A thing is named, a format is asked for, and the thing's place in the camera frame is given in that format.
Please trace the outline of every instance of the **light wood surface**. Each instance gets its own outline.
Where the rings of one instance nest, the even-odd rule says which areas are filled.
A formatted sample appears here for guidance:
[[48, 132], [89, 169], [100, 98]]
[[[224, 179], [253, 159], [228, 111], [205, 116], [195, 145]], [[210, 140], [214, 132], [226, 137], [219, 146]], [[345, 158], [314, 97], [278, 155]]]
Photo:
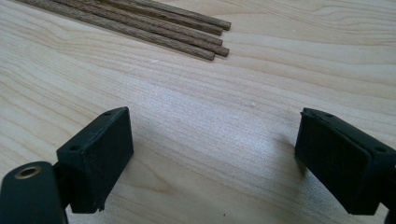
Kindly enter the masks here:
[[0, 0], [0, 177], [127, 105], [135, 154], [104, 212], [71, 223], [382, 223], [293, 156], [299, 112], [396, 147], [396, 2], [177, 0], [230, 21], [214, 62]]

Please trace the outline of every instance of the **wooden dowel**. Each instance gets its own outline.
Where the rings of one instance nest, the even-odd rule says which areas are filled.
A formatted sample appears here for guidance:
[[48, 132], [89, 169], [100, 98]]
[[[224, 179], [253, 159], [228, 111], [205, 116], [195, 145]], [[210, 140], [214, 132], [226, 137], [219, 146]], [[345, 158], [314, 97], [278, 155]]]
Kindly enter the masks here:
[[46, 9], [51, 12], [58, 13], [60, 15], [70, 17], [79, 21], [85, 21], [87, 23], [101, 26], [104, 28], [107, 28], [109, 30], [119, 32], [125, 35], [130, 35], [133, 37], [140, 38], [142, 40], [155, 43], [158, 45], [162, 45], [165, 47], [168, 47], [170, 49], [176, 49], [185, 53], [188, 53], [190, 55], [194, 55], [203, 59], [207, 60], [213, 60], [215, 58], [215, 53], [210, 52], [209, 50], [205, 49], [199, 49], [194, 46], [188, 45], [181, 43], [179, 41], [163, 37], [160, 35], [155, 35], [152, 33], [149, 33], [147, 31], [143, 31], [134, 27], [127, 26], [125, 24], [116, 22], [116, 21], [111, 21], [102, 17], [98, 17], [77, 9], [74, 9], [72, 7], [67, 7], [65, 5], [59, 4], [52, 2], [50, 0], [17, 0], [20, 2], [23, 2], [25, 4], [34, 6], [34, 7], [40, 7], [43, 9]]
[[221, 27], [208, 24], [203, 21], [198, 21], [196, 19], [188, 18], [185, 16], [180, 16], [172, 12], [167, 12], [164, 10], [159, 10], [154, 7], [145, 7], [128, 0], [105, 0], [104, 2], [110, 3], [116, 7], [129, 10], [135, 13], [146, 15], [149, 17], [157, 18], [163, 21], [170, 21], [172, 23], [184, 25], [195, 30], [204, 31], [212, 35], [221, 35], [223, 29]]
[[158, 27], [161, 27], [161, 28], [166, 29], [166, 30], [170, 30], [170, 31], [173, 31], [173, 32], [177, 32], [177, 33], [181, 33], [183, 35], [190, 36], [192, 38], [202, 39], [202, 40], [204, 40], [206, 42], [209, 42], [211, 44], [215, 44], [215, 45], [221, 46], [222, 42], [223, 42], [221, 39], [215, 38], [213, 36], [202, 34], [202, 33], [193, 31], [191, 29], [186, 29], [183, 26], [176, 25], [176, 24], [173, 24], [173, 23], [170, 23], [170, 22], [167, 22], [167, 21], [160, 21], [160, 20], [153, 19], [153, 18], [150, 18], [150, 17], [142, 16], [142, 15], [139, 15], [139, 14], [134, 14], [133, 12], [126, 11], [126, 10], [111, 6], [111, 5], [106, 4], [104, 2], [101, 2], [101, 1], [97, 1], [97, 0], [78, 0], [78, 1], [84, 2], [86, 4], [90, 4], [90, 5], [95, 6], [95, 7], [99, 7], [101, 9], [104, 9], [104, 10], [107, 10], [107, 11], [110, 11], [110, 12], [113, 12], [113, 13], [117, 13], [117, 14], [120, 14], [120, 15], [123, 15], [123, 16], [127, 16], [131, 20], [142, 21], [142, 22], [145, 22], [145, 23], [147, 23], [147, 24], [149, 24], [151, 26], [158, 26]]
[[100, 16], [100, 17], [103, 17], [103, 18], [106, 18], [109, 20], [118, 21], [125, 25], [132, 26], [134, 28], [138, 28], [138, 29], [141, 29], [141, 30], [144, 30], [147, 32], [151, 32], [156, 35], [161, 35], [161, 36], [165, 36], [165, 37], [168, 37], [171, 39], [175, 39], [177, 41], [180, 41], [180, 42], [183, 42], [183, 43], [186, 43], [189, 45], [193, 45], [200, 49], [207, 49], [209, 51], [215, 52], [216, 54], [224, 56], [224, 57], [227, 57], [227, 55], [229, 53], [228, 49], [221, 47], [219, 45], [210, 44], [210, 43], [207, 43], [200, 39], [195, 39], [195, 38], [191, 38], [186, 35], [181, 35], [179, 33], [169, 31], [169, 30], [163, 29], [158, 26], [151, 26], [145, 22], [131, 20], [130, 18], [122, 16], [120, 14], [112, 13], [107, 10], [103, 10], [99, 7], [95, 7], [95, 6], [84, 3], [84, 2], [89, 2], [89, 1], [84, 1], [84, 2], [82, 2], [82, 1], [80, 2], [77, 0], [52, 0], [52, 1], [64, 4], [69, 7], [73, 7], [75, 9], [78, 9], [81, 11], [92, 13], [93, 15]]
[[185, 9], [182, 9], [179, 7], [171, 7], [166, 4], [151, 1], [151, 0], [129, 0], [129, 1], [139, 4], [141, 6], [155, 7], [155, 8], [161, 9], [161, 10], [176, 13], [181, 16], [190, 17], [190, 18], [196, 19], [198, 21], [204, 21], [209, 24], [219, 26], [224, 30], [230, 30], [230, 27], [231, 27], [231, 23], [228, 21], [223, 21], [223, 20], [219, 20], [217, 18], [205, 16], [205, 15], [202, 15], [202, 14], [199, 14], [196, 12], [192, 12], [192, 11], [188, 11], [188, 10], [185, 10]]

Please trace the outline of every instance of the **wood grain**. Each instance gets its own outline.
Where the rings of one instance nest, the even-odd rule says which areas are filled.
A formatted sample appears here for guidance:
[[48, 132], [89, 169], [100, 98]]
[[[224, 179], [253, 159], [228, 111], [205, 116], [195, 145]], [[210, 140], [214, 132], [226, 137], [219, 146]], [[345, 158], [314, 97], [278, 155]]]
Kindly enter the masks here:
[[[129, 35], [132, 37], [137, 37], [141, 40], [148, 41], [150, 43], [158, 44], [161, 46], [168, 47], [170, 49], [176, 49], [181, 52], [188, 53], [193, 56], [197, 56], [199, 58], [207, 59], [212, 61], [215, 58], [215, 53], [208, 51], [206, 49], [200, 49], [195, 46], [185, 44], [183, 42], [176, 41], [174, 39], [167, 38], [162, 35], [156, 35], [145, 30], [141, 30], [132, 26], [125, 25], [123, 23], [119, 23], [117, 21], [109, 20], [104, 17], [99, 17], [88, 12], [75, 9], [73, 7], [65, 6], [56, 2], [52, 2], [50, 0], [18, 0], [19, 2], [29, 4], [34, 7], [39, 7], [48, 10], [49, 12], [57, 13], [72, 19], [76, 19], [78, 21], [85, 21], [92, 25], [97, 25], [103, 28], [106, 28], [111, 31], [115, 31], [121, 34]], [[107, 13], [108, 17], [112, 19], [117, 19], [118, 21], [125, 21], [125, 19], [120, 16], [117, 17], [111, 16], [110, 13]], [[221, 48], [218, 50], [221, 54], [228, 54], [228, 50]]]
[[179, 0], [231, 21], [199, 61], [0, 1], [0, 177], [102, 112], [131, 111], [135, 154], [94, 215], [70, 223], [383, 223], [350, 216], [293, 157], [304, 106], [396, 147], [396, 3]]
[[221, 27], [206, 23], [204, 21], [198, 21], [194, 18], [181, 16], [155, 7], [138, 5], [128, 0], [106, 0], [106, 3], [112, 4], [116, 7], [128, 11], [132, 11], [134, 13], [139, 13], [141, 15], [157, 18], [162, 21], [170, 21], [172, 23], [187, 26], [195, 30], [207, 32], [212, 35], [221, 35], [223, 31]]
[[223, 21], [223, 20], [219, 20], [217, 18], [208, 17], [208, 16], [205, 16], [205, 15], [193, 12], [193, 11], [188, 11], [188, 10], [185, 10], [185, 9], [179, 8], [179, 7], [171, 7], [166, 4], [156, 2], [156, 1], [130, 0], [130, 2], [137, 3], [138, 5], [142, 5], [142, 6], [146, 6], [146, 7], [154, 7], [154, 8], [160, 9], [160, 10], [165, 10], [168, 12], [176, 13], [177, 15], [194, 18], [198, 21], [204, 21], [209, 24], [219, 26], [219, 27], [223, 28], [224, 30], [229, 31], [231, 28], [231, 23], [228, 21]]
[[95, 4], [95, 2], [93, 2], [93, 1], [85, 1], [88, 4], [85, 4], [84, 2], [80, 2], [80, 1], [75, 1], [75, 0], [52, 0], [52, 1], [66, 5], [68, 7], [75, 8], [77, 10], [91, 13], [91, 14], [99, 16], [99, 17], [109, 19], [111, 21], [117, 21], [122, 24], [132, 26], [134, 28], [137, 28], [137, 29], [140, 29], [143, 31], [153, 33], [155, 35], [160, 35], [160, 36], [164, 36], [164, 37], [167, 37], [170, 39], [174, 39], [176, 41], [179, 41], [179, 42], [182, 42], [182, 43], [185, 43], [188, 45], [192, 45], [192, 46], [195, 46], [200, 49], [206, 49], [208, 51], [214, 52], [214, 53], [216, 53], [220, 56], [223, 56], [223, 57], [227, 57], [227, 55], [230, 52], [229, 49], [226, 49], [222, 46], [219, 46], [216, 44], [211, 44], [204, 40], [196, 39], [196, 38], [190, 37], [188, 35], [183, 35], [179, 32], [174, 32], [174, 31], [170, 31], [167, 29], [163, 29], [162, 27], [159, 27], [158, 25], [151, 25], [150, 23], [147, 23], [147, 22], [136, 21], [136, 20], [134, 20], [134, 18], [131, 18], [129, 16], [122, 15], [122, 14], [116, 13], [116, 12], [111, 12], [106, 9], [96, 7], [94, 5], [90, 5], [90, 4]]
[[113, 7], [113, 6], [109, 5], [109, 4], [106, 4], [106, 3], [100, 2], [100, 1], [83, 0], [82, 2], [90, 4], [90, 5], [95, 6], [95, 7], [99, 7], [101, 9], [104, 9], [104, 10], [107, 10], [107, 11], [110, 11], [110, 12], [113, 12], [113, 13], [120, 14], [122, 16], [126, 16], [130, 20], [133, 20], [133, 21], [141, 21], [141, 22], [147, 23], [147, 24], [149, 24], [151, 26], [161, 27], [163, 29], [170, 30], [170, 31], [173, 31], [173, 32], [177, 32], [177, 33], [180, 33], [180, 34], [183, 34], [183, 35], [186, 35], [186, 36], [190, 36], [192, 38], [201, 39], [201, 40], [204, 40], [206, 42], [209, 42], [209, 43], [212, 43], [212, 44], [215, 44], [215, 45], [220, 45], [220, 46], [222, 45], [222, 40], [221, 39], [215, 38], [215, 37], [210, 36], [210, 35], [202, 34], [202, 33], [196, 32], [196, 31], [191, 30], [191, 29], [186, 29], [185, 27], [180, 26], [180, 25], [176, 25], [176, 24], [173, 24], [173, 23], [170, 23], [170, 22], [166, 22], [166, 21], [160, 21], [160, 20], [152, 19], [150, 17], [145, 17], [145, 16], [141, 16], [141, 15], [138, 15], [138, 14], [134, 14], [132, 12], [125, 11], [125, 10]]

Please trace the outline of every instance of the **wooden table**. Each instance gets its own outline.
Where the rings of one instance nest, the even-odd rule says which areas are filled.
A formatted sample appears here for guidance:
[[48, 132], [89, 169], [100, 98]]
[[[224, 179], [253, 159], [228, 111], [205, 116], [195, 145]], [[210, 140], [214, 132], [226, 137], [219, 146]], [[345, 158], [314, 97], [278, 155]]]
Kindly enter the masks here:
[[396, 2], [162, 1], [233, 23], [206, 62], [0, 0], [0, 177], [102, 112], [135, 154], [106, 210], [71, 223], [382, 223], [348, 215], [293, 151], [304, 107], [396, 147]]

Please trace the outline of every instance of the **clamp jaw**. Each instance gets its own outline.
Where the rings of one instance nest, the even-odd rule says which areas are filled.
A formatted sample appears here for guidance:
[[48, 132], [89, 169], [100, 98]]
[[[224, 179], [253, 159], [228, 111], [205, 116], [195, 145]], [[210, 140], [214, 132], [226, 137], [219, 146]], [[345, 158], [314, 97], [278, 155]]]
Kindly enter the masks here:
[[352, 215], [396, 212], [396, 151], [334, 115], [305, 108], [296, 157]]
[[0, 220], [67, 223], [64, 209], [95, 213], [134, 154], [128, 107], [103, 113], [57, 150], [53, 166], [37, 161], [3, 179]]

